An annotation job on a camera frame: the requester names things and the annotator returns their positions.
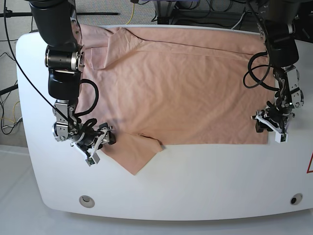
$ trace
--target black stand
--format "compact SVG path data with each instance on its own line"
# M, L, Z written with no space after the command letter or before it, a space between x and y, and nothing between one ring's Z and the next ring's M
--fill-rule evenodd
M24 17L33 16L31 12L13 12L11 10L6 10L6 17ZM118 12L77 12L78 16L118 16Z

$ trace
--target black cable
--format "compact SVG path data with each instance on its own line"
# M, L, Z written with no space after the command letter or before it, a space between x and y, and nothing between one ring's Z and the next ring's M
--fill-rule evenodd
M266 29L265 29L264 25L263 25L262 22L260 21L259 17L255 14L255 12L254 12L254 10L253 10L251 4L250 4L250 0L246 0L246 4L247 4L249 10L251 11L251 13L253 14L254 18L256 19L257 23L260 25L261 29L263 30L264 36L265 36L265 40L266 40L265 42L267 43L267 42L268 42L268 33L266 32ZM263 83L263 81L265 80L265 78L267 77L267 75L268 75L268 73L269 73L269 70L270 70L270 67L271 67L270 54L268 54L268 69L266 70L266 73L264 74L264 76L263 76L263 78L262 78L261 80L259 80L259 79L253 74L252 68L251 68L251 67L252 67L252 64L253 64L253 61L254 61L256 58L258 58L258 57L260 57L260 56L265 56L265 55L267 55L267 54L268 54L267 52L260 52L260 53L255 54L254 56L252 56L251 59L249 60L249 63L248 63L248 72L249 72L250 76L252 77L252 79L253 79L254 81L257 81L257 80L258 80L259 82L257 82L257 83L256 83L255 85L253 85L253 86L245 86L245 87L247 87L248 89L252 89L252 88L255 88L255 87L261 85L261 84Z
M256 66L256 67L253 67L251 70L255 70L255 69L257 69L257 68L260 68L260 67L267 67L267 66L268 66L268 65L258 65L258 66ZM249 74L249 72L246 72L246 73L245 73L244 78L243 78L243 84L244 84L244 86L245 86L246 88L249 89L249 86L246 84L246 77L247 77L248 74ZM262 84L260 84L260 85L261 85L262 87L264 87L265 89L268 89L268 90L270 90L270 91L274 91L274 92L278 92L278 91L279 91L278 88L271 87L271 86L265 84L264 82L262 82Z
M11 42L17 41L18 39L10 40ZM8 40L0 40L0 42L7 42Z
M231 28L231 27L233 27L235 25L235 24L233 24L233 25L223 25L223 24L220 24L220 23L213 23L213 22L197 22L197 21L188 20L188 19L179 19L179 21L189 21L189 22L192 22L192 23L195 23L195 24L214 24L214 25L218 25L218 26L223 27L223 28Z
M9 93L9 92L11 92L11 91L14 91L14 90L16 90L16 89L18 89L18 88L19 88L18 84L13 85L13 86L8 87L8 88L5 88L5 89L3 89L3 90L0 91L0 96L2 96L2 95L4 95L4 94L7 94L7 93Z
M211 2L210 2L210 7L211 7L212 11L217 11L217 10L215 10L215 9L213 8L213 1L214 1L214 0L211 0ZM228 7L227 7L225 10L223 10L222 12L228 11L228 10L232 7L232 5L233 5L233 1L229 0L229 5L228 5Z
M0 55L0 57L3 56L3 55L7 55L11 60L15 61L7 52L2 53Z
M15 122L14 123L14 125L13 125L13 127L11 127L11 130L8 132L8 133L6 133L6 132L4 132L4 130L3 130L3 122L4 122L4 106L3 106L3 104L0 102L0 105L1 105L1 108L2 108L2 116L1 116L1 123L0 123L0 128L1 128L1 131L2 131L2 133L4 134L4 135L10 135L11 133L12 133L12 131L13 131L13 129L20 123L20 122L22 122L22 118L18 121L18 122Z
M31 17L31 24L30 24L30 31L33 31L33 21L34 21L34 17Z
M186 16L186 15L182 14L181 12L180 12L179 14L181 14L182 16L185 16L185 17L191 18L191 19L203 19L203 18L206 18L206 17L210 14L210 12L211 12L211 7L210 7L210 3L209 3L209 1L208 1L208 0L205 0L205 1L207 2L208 6L209 6L209 11L206 13L206 15L205 15L205 16L201 16L201 17Z
M150 1L147 1L147 2L144 2L144 3L137 3L138 5L144 5L144 4L147 4L148 2Z
M151 22L157 21L157 20L156 20L156 17L157 17L157 12L156 12L155 16L153 17L153 19L151 20Z
M2 103L3 103L3 104L6 102L6 100L7 100L8 97L10 96L11 92L12 92L12 91L10 91L9 94L6 96L6 98L5 98L4 100L2 100Z
M81 116L90 114L94 110L94 108L96 107L98 100L99 100L99 89L93 81L88 80L88 79L82 79L80 83L81 84L88 83L88 84L92 85L94 88L94 92L95 92L95 98L94 98L94 102L93 102L92 106L84 112L80 112L80 113L75 114L76 117L81 117Z
M29 82L29 84L35 89L35 91L45 100L45 102L47 102L47 104L49 104L51 106L51 108L53 108L56 112L58 112L60 114L61 117L64 118L64 120L66 120L68 123L70 124L74 124L73 120L71 120L70 118L67 118L64 114L62 114L62 112L54 107L52 104L50 104L50 102L43 96L43 94L40 93L40 91L34 86L34 84L29 80L29 78L27 77L27 75L25 74L25 72L23 71L23 69L21 68L20 64L18 63L18 61L16 60L16 57L14 55L13 49L11 47L11 43L10 43L10 39L9 39L9 34L8 34L8 28L6 25L6 0L4 0L4 4L3 4L3 20L4 20L4 29L5 29L5 34L6 34L6 38L9 44L9 48L10 51L12 53L13 58L15 59L15 63L17 64L17 66L19 67L19 69L21 70L22 74L24 75L24 77L27 79L27 81Z
M237 3L240 3L240 4L245 4L244 1L237 1L237 0L230 0L230 1L234 1L234 2L237 2Z
M200 5L200 0L197 2L197 4L194 6L194 7L191 7L192 6L192 3L193 1L191 2L190 6L187 8L187 7L184 7L180 1L177 2L177 6L179 9L184 9L184 10L193 10L193 9L196 9L197 7L199 7Z

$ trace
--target t-shirt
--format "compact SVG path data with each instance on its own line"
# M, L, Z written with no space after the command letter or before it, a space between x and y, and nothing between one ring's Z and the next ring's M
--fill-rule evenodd
M114 126L117 142L102 151L130 173L138 173L164 145L267 143L268 134L256 133L250 117L274 93L242 83L251 56L265 50L257 35L87 25L82 35L83 78L100 91L96 108L82 119ZM262 57L253 65L267 62ZM265 70L255 70L256 76ZM266 82L274 85L270 75ZM76 112L93 100L93 87L83 84Z

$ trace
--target wire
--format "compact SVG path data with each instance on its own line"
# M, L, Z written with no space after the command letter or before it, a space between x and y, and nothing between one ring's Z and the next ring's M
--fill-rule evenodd
M16 102L15 104L14 104L14 106L13 106L13 118L14 118L14 122L16 122L16 119L15 119L15 106L17 105L19 103L19 101L18 102Z
M11 43L10 43L10 39L9 39L9 34L8 34L8 28L7 28L7 24L6 24L6 0L4 0L3 3L3 21L4 21L4 29L5 29L5 35L9 44L9 48L11 51L11 54L13 56L13 58L15 59L15 63L16 65L19 67L19 69L21 70L22 74L24 75L24 77L27 79L27 81L29 82L29 84L35 89L35 91L45 100L45 102L47 102L48 105L51 106L52 109L54 109L56 112L58 112L60 114L61 117L64 118L64 120L66 120L68 123L70 124L74 124L73 120L67 118L58 108L54 107L52 104L50 104L50 102L44 97L43 94L40 93L40 91L34 86L34 84L29 80L29 78L27 77L27 75L25 74L25 72L23 71L23 69L21 68L20 64L18 63L18 61L16 60L16 57L14 55Z
M155 22L155 21L157 21L156 20L156 17L157 17L157 11L155 11L156 12L156 14L155 14L155 16L153 17L153 19L151 20L151 22Z
M34 21L34 16L31 17L31 24L30 24L30 31L33 31L33 21Z
M7 52L2 53L0 55L0 57L3 56L3 55L7 55L11 60L15 61Z
M93 102L92 106L88 110L86 110L84 112L75 114L76 117L81 117L81 116L90 114L94 110L94 108L97 106L97 103L98 103L98 100L99 100L99 89L98 89L97 85L93 81L88 80L88 79L82 79L80 83L81 84L88 83L88 84L92 85L93 88L94 88L94 91L95 91L95 98L94 98L94 102Z
M260 67L267 67L267 66L268 66L268 65L258 65L258 66L256 66L256 67L253 67L251 70L255 70L255 69L257 69L257 68L260 68ZM249 89L249 86L246 84L246 77L247 77L248 74L249 74L249 71L246 72L245 75L244 75L243 84L244 84L244 86L245 86L246 88ZM262 87L264 87L265 89L268 89L268 90L270 90L270 91L274 91L274 92L278 92L278 91L279 91L278 88L271 87L271 86L265 84L264 82L262 82L262 84L260 84L260 85L261 85Z
M18 39L10 40L11 42L17 41ZM0 42L7 42L8 40L0 40Z
M1 120L7 120L7 121L10 121L10 122L12 122L12 123L15 123L15 121L13 121L13 120L11 120L11 119L9 119L9 118L6 118L6 117L2 117Z
M147 4L148 2L150 1L147 1L147 2L144 2L144 3L137 3L138 5L144 5L144 4Z
M3 107L3 105L2 105L1 102L0 102L0 105L1 105L1 108L2 108L2 117L1 117L1 123L0 123L1 128L0 128L0 129L1 129L1 131L2 131L2 133L3 133L4 135L9 135L9 134L12 133L14 127L16 127L20 122L13 122L12 120L10 120L11 122L14 123L13 127L11 127L12 129L11 129L8 133L4 132L4 131L3 131L3 127L4 127L4 126L3 126L3 120L5 120L5 119L7 119L7 118L4 117L4 107Z
M240 4L245 4L244 1L237 1L237 0L230 0L230 1L234 1L234 2L237 2L237 3L240 3Z
M210 12L211 12L211 7L210 7L209 1L208 0L205 0L205 1L207 2L208 6L209 6L209 11L207 12L207 14L205 16L201 16L201 17L186 16L186 15L182 14L181 12L180 12L180 14L185 16L185 17L192 18L192 19L203 19L203 18L207 17L210 14Z
M131 16L131 18L129 19L129 21L128 21L126 24L129 24L129 23L132 21L133 16L134 16L134 12L135 12L135 4L133 3L133 12L132 12L132 16Z
M243 17L245 16L245 14L246 14L246 12L244 12L244 13L241 15L239 21L238 21L231 29L234 29L235 27L237 27L237 25L240 24L240 22L243 20Z
M263 30L263 33L264 33L264 36L265 36L265 43L267 43L267 42L268 42L268 33L267 33L267 31L266 31L264 25L263 25L262 22L260 21L259 17L255 14L255 12L254 12L254 10L253 10L251 4L250 4L250 0L246 0L246 4L247 4L249 10L252 12L252 14L253 14L254 18L256 19L257 23L259 24L259 26L260 26L261 29ZM254 73L253 73L251 67L252 67L253 61L254 61L256 58L258 58L258 57L260 57L260 56L265 56L265 55L267 55L267 54L268 54L268 69L266 70L266 73L264 74L263 78L262 78L261 80L259 80L259 79L254 75ZM253 56L250 58L249 63L248 63L248 72L249 72L250 76L252 77L252 79L253 79L254 81L258 81L258 82L257 82L255 85L253 85L253 86L245 86L245 87L248 88L248 89L252 89L252 88L255 88L255 87L259 86L259 85L262 85L263 81L265 80L265 78L267 77L267 75L268 75L268 73L269 73L270 67L271 67L271 62L270 62L270 54L269 54L269 53L267 53L267 52L260 52L260 53L257 53L257 54L255 54L255 55L253 55Z
M20 117L20 118L17 120L17 122L15 122L14 124L19 123L19 122L22 122L21 119L22 119L22 117ZM8 128L8 127L13 127L13 128L14 128L14 125L5 125L5 126L2 127L2 129Z
M180 1L177 2L178 9L193 10L200 5L200 0L197 1L197 4L194 7L191 8L192 4L193 4L193 1L191 2L190 6L187 8L187 7L184 7Z
M211 7L212 11L217 11L217 10L215 10L215 9L213 8L213 1L214 1L214 0L211 0L211 2L210 2L210 7ZM227 7L225 10L223 10L222 12L228 11L228 10L232 7L232 5L233 5L233 1L232 1L232 0L229 0L229 5L228 5L228 7Z
M7 100L8 97L9 97L9 95L11 94L11 92L12 92L12 91L9 92L9 94L6 96L6 98L5 98L4 100L2 100L2 98L1 98L1 96L0 96L0 100L1 100L1 102L2 102L3 104L6 102L6 100Z
M231 28L234 26L234 25L223 25L223 24L214 23L214 22L197 22L197 21L188 20L188 19L180 19L179 21L189 21L189 22L196 23L196 24L214 24L214 25L218 25L218 26L223 27L223 28Z

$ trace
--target metal bracket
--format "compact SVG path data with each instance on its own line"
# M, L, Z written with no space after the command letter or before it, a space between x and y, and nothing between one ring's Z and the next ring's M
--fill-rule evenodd
M104 127L100 131L102 131L104 134L100 135L96 141L96 143L93 143L91 145L91 148L87 150L87 152L84 152L76 143L79 142L72 142L72 146L75 146L79 152L81 152L85 156L85 161L89 166L92 166L94 164L98 164L100 161L99 156L97 155L96 151L98 150L99 146L101 144L106 144L110 142L109 132L113 129L112 126Z
M275 141L278 143L281 142L288 142L288 132L287 132L287 128L289 126L289 122L287 122L287 125L285 127L285 132L282 133L282 130L278 127L276 128L275 126L273 126L269 121L265 120L262 117L262 111L258 110L256 112L256 116L252 117L253 120L259 120L261 123L265 124L266 126L268 126L270 129L272 129L275 132Z
M289 84L289 91L291 94L291 100L294 107L300 108L303 106L303 93L299 87L299 72L297 71L294 65L291 65L286 70L288 84Z
M67 101L56 101L54 103L54 106L61 111L61 113L65 116L68 117L68 112L67 112L67 107L68 103ZM55 140L56 141L66 141L68 138L68 122L58 113L53 109L53 113L57 119L56 121L56 136Z

